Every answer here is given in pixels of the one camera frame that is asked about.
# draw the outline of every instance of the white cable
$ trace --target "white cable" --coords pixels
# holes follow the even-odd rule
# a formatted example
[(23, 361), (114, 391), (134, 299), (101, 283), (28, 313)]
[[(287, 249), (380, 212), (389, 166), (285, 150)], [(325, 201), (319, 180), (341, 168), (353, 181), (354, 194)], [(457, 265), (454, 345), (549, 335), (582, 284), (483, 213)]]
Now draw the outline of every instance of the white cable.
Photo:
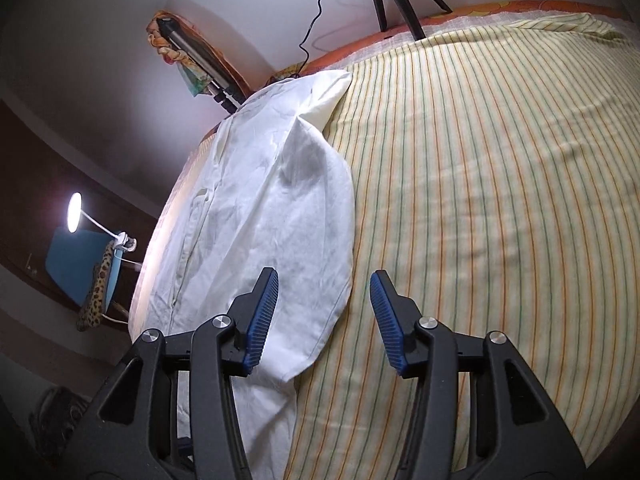
[(129, 324), (128, 321), (120, 321), (119, 319), (113, 319), (113, 318), (111, 318), (111, 317), (109, 317), (109, 316), (107, 316), (105, 314), (102, 314), (102, 317), (104, 319), (108, 319), (109, 321), (113, 321), (114, 323), (122, 323), (123, 325), (128, 325)]
[(136, 265), (142, 265), (140, 262), (132, 262), (131, 260), (125, 260), (124, 258), (121, 258), (119, 256), (116, 256), (117, 259), (122, 260), (123, 262), (128, 262), (130, 264), (136, 264)]
[(110, 234), (111, 236), (113, 236), (116, 240), (118, 240), (118, 236), (113, 234), (111, 231), (109, 231), (104, 225), (100, 225), (98, 224), (98, 222), (96, 222), (93, 218), (91, 218), (87, 213), (85, 213), (84, 211), (80, 210), (80, 212), (84, 215), (85, 218), (89, 219), (91, 222), (93, 222), (94, 224), (96, 224), (100, 229), (102, 229), (105, 233)]

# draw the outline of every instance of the yellow striped bedsheet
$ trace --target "yellow striped bedsheet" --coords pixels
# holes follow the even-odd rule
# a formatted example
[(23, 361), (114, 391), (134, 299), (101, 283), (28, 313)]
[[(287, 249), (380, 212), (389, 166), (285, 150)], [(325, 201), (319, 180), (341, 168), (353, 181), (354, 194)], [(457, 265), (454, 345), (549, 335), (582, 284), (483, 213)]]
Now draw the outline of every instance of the yellow striped bedsheet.
[[(325, 136), (353, 173), (353, 292), (300, 379), (285, 478), (395, 473), (414, 384), (386, 360), (367, 288), (379, 268), (451, 329), (506, 332), (592, 462), (640, 391), (640, 53), (572, 14), (348, 70)], [(467, 390), (464, 377), (457, 468)]]

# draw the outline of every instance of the blue chair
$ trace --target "blue chair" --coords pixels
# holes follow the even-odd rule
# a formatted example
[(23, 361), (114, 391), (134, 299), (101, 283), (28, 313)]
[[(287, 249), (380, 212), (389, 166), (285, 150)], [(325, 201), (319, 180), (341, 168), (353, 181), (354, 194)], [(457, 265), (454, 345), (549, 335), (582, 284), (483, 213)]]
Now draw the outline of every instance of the blue chair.
[[(94, 286), (94, 266), (102, 262), (107, 244), (113, 240), (107, 233), (78, 230), (70, 233), (59, 227), (49, 246), (45, 269), (54, 282), (75, 303), (82, 306)], [(107, 281), (103, 314), (106, 313), (120, 273), (122, 250), (113, 251), (113, 261)]]

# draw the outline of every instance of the metal screw cap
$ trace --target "metal screw cap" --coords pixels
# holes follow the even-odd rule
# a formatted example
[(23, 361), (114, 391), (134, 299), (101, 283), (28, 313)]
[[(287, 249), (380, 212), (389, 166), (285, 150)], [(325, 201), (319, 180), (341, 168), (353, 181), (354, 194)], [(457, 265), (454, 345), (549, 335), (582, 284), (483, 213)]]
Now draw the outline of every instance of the metal screw cap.
[(498, 332), (494, 330), (489, 334), (489, 339), (492, 343), (496, 343), (497, 345), (501, 345), (507, 342), (507, 336), (505, 336), (502, 332)]
[(421, 317), (418, 321), (422, 328), (436, 328), (438, 326), (438, 320), (434, 317)]
[(216, 328), (226, 328), (231, 324), (231, 318), (229, 316), (225, 316), (224, 314), (220, 314), (211, 320), (213, 326)]
[(142, 341), (145, 343), (152, 343), (160, 337), (160, 331), (155, 328), (150, 328), (142, 333)]

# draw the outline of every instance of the white sheet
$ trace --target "white sheet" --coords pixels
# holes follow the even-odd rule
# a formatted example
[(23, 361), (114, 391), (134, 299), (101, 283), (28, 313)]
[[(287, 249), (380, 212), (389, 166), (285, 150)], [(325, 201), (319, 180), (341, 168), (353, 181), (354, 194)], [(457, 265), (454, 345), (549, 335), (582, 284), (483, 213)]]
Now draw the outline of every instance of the white sheet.
[[(286, 80), (224, 121), (168, 241), (142, 330), (194, 330), (274, 267), (280, 293), (260, 365), (234, 380), (256, 480), (281, 479), (296, 417), (293, 378), (324, 346), (351, 291), (351, 172), (321, 130), (351, 81), (342, 70)], [(188, 382), (178, 432), (188, 434)]]

